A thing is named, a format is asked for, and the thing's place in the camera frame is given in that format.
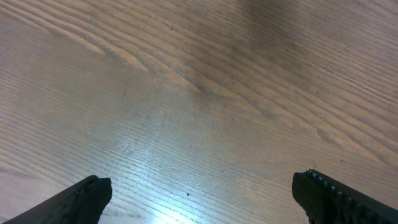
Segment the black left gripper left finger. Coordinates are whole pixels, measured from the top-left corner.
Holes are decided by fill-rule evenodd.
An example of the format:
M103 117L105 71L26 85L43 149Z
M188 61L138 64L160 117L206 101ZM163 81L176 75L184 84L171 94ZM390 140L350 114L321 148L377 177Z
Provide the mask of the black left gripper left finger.
M4 224L97 224L112 192L109 177L90 175Z

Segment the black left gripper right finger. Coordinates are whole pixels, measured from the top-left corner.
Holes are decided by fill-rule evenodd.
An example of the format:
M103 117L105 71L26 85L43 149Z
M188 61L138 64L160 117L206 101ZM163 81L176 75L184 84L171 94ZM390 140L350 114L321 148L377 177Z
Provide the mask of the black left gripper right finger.
M314 169L296 172L292 195L315 224L397 224L397 210Z

